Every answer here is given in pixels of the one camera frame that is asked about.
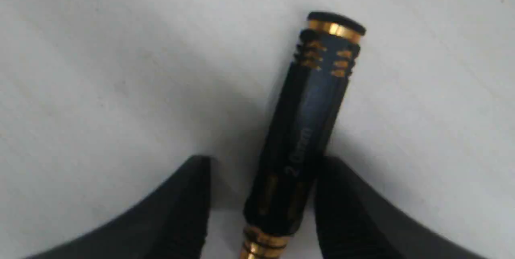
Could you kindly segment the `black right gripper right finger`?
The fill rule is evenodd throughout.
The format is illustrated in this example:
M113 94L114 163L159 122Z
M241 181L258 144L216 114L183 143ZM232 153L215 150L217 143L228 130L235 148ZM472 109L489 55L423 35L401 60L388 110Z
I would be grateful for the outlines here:
M387 201L342 159L328 156L315 192L324 259L480 259Z

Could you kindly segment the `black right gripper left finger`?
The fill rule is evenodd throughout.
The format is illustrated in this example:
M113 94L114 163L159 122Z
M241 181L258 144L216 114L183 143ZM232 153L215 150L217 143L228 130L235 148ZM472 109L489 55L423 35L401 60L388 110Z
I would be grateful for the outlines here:
M207 155L188 158L116 219L33 259L200 259L211 210Z

